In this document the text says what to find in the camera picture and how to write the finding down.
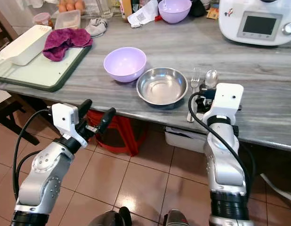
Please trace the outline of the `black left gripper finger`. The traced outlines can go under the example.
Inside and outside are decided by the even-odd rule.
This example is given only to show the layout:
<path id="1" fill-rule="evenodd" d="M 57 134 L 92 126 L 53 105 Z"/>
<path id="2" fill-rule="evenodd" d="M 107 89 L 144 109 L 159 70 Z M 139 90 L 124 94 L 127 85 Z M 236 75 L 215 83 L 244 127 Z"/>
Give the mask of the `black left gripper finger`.
<path id="1" fill-rule="evenodd" d="M 85 115 L 88 113 L 92 105 L 91 99 L 85 99 L 83 103 L 78 107 L 78 119 L 83 119 Z"/>
<path id="2" fill-rule="evenodd" d="M 102 118 L 100 119 L 100 123 L 97 127 L 97 131 L 100 134 L 103 134 L 105 130 L 109 127 L 111 122 L 113 121 L 113 117 L 116 114 L 116 109 L 114 107 L 109 108 L 106 112 L 104 112 Z"/>

